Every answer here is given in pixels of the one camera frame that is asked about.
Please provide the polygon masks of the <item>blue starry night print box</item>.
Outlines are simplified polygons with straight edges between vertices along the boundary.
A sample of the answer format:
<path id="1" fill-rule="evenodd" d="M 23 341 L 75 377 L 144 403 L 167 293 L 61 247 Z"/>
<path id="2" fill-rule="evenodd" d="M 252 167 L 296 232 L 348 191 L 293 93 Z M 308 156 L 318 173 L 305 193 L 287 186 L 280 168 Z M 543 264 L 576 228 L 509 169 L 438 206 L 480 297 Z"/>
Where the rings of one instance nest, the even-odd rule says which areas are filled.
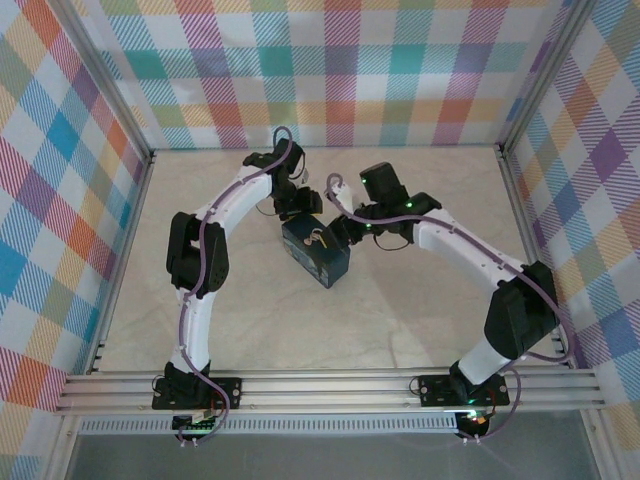
<path id="1" fill-rule="evenodd" d="M 283 245 L 314 279 L 326 289 L 331 288 L 348 271 L 351 251 L 348 247 L 324 248 L 320 242 L 307 246 L 304 240 L 314 228 L 324 231 L 325 225 L 315 216 L 300 214 L 281 225 Z"/>

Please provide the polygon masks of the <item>small circuit board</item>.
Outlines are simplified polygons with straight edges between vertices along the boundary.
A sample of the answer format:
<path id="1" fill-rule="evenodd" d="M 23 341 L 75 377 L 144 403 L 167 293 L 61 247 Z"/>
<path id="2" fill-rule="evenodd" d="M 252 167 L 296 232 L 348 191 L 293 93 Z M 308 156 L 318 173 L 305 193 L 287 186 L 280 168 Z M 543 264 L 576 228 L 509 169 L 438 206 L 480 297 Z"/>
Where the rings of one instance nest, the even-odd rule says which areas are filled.
<path id="1" fill-rule="evenodd" d="M 456 435 L 461 438 L 485 436 L 489 431 L 490 420 L 494 415 L 494 411 L 457 412 L 455 414 L 458 429 Z"/>
<path id="2" fill-rule="evenodd" d="M 199 417 L 192 415 L 176 415 L 172 417 L 171 429 L 181 430 L 183 433 L 205 435 L 210 433 L 217 424 L 217 417 Z"/>

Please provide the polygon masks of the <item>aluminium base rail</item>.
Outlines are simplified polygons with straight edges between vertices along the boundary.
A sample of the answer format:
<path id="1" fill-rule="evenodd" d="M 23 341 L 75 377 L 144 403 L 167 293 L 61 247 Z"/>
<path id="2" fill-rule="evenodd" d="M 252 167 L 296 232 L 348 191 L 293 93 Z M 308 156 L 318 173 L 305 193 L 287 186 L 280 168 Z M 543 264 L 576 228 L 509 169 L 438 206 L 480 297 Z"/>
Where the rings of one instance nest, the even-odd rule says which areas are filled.
<path id="1" fill-rule="evenodd" d="M 461 403 L 429 394 L 422 376 L 440 369 L 339 369 L 217 371 L 214 378 L 230 384 L 239 404 L 232 414 L 351 414 L 430 412 L 480 413 L 491 410 L 570 411 L 605 405 L 595 374 L 561 366 L 524 366 L 506 373 L 503 385 L 482 400 Z M 57 402 L 63 415 L 151 414 L 158 372 L 98 372 L 71 376 Z"/>

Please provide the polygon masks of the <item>aluminium side rail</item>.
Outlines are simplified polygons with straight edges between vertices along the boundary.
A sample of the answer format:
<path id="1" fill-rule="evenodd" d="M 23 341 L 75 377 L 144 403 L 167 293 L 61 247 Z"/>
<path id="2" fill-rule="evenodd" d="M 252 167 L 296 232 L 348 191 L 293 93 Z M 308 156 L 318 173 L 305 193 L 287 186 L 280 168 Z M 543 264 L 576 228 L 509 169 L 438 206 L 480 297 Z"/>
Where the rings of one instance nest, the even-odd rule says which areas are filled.
<path id="1" fill-rule="evenodd" d="M 113 270 L 113 278 L 109 284 L 108 296 L 106 297 L 104 309 L 100 314 L 100 317 L 96 324 L 96 329 L 92 336 L 92 341 L 88 350 L 88 356 L 82 369 L 83 375 L 91 375 L 92 373 L 99 370 L 99 361 L 101 359 L 100 350 L 103 349 L 106 345 L 109 329 L 111 327 L 115 308 L 126 273 L 127 264 L 130 258 L 131 249 L 134 243 L 141 213 L 148 193 L 156 158 L 156 150 L 152 150 L 150 154 L 145 158 L 140 185 L 135 196 L 135 202 L 133 203 L 133 207 L 131 209 L 130 220 L 125 231 L 126 235 L 122 244 L 122 250 Z"/>
<path id="2" fill-rule="evenodd" d="M 523 244 L 526 259 L 529 263 L 542 261 L 541 252 L 536 243 L 533 229 L 528 222 L 524 201 L 520 196 L 515 176 L 508 162 L 508 156 L 501 144 L 495 144 L 493 149 L 513 215 L 515 217 L 515 222 Z M 558 326 L 551 334 L 551 338 L 554 341 L 555 352 L 559 353 L 559 356 L 548 360 L 548 363 L 565 365 L 569 368 L 573 368 L 575 365 L 575 338 L 572 334 L 571 326 L 568 323 L 565 313 L 560 307 L 556 292 L 549 293 L 548 296 L 552 299 L 551 311 L 559 322 Z"/>

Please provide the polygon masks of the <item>aluminium frame post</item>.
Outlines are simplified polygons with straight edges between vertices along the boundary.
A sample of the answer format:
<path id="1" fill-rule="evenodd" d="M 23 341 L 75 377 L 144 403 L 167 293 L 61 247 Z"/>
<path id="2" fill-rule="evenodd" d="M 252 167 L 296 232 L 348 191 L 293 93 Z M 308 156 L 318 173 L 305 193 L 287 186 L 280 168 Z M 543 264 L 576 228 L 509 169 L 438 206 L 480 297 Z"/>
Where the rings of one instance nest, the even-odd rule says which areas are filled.
<path id="1" fill-rule="evenodd" d="M 104 58 L 95 47 L 71 0 L 46 0 L 46 2 L 69 36 L 97 88 L 112 108 L 115 117 L 120 121 L 124 132 L 142 157 L 147 161 L 152 161 L 155 151 L 144 137 L 132 111 L 116 86 L 115 79 Z"/>
<path id="2" fill-rule="evenodd" d="M 561 0 L 497 138 L 502 154 L 514 150 L 596 4 L 597 0 Z"/>

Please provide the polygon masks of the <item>aluminium frame leg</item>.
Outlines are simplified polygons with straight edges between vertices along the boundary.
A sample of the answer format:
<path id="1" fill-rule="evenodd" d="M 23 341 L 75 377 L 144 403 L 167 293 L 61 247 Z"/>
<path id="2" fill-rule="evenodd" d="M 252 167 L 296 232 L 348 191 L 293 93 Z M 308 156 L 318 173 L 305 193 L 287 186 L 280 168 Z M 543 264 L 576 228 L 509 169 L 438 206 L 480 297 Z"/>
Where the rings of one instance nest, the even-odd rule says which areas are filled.
<path id="1" fill-rule="evenodd" d="M 55 438 L 43 480 L 65 480 L 81 425 L 81 416 L 65 415 Z"/>
<path id="2" fill-rule="evenodd" d="M 589 446 L 601 480 L 620 480 L 608 435 L 598 410 L 582 410 Z"/>

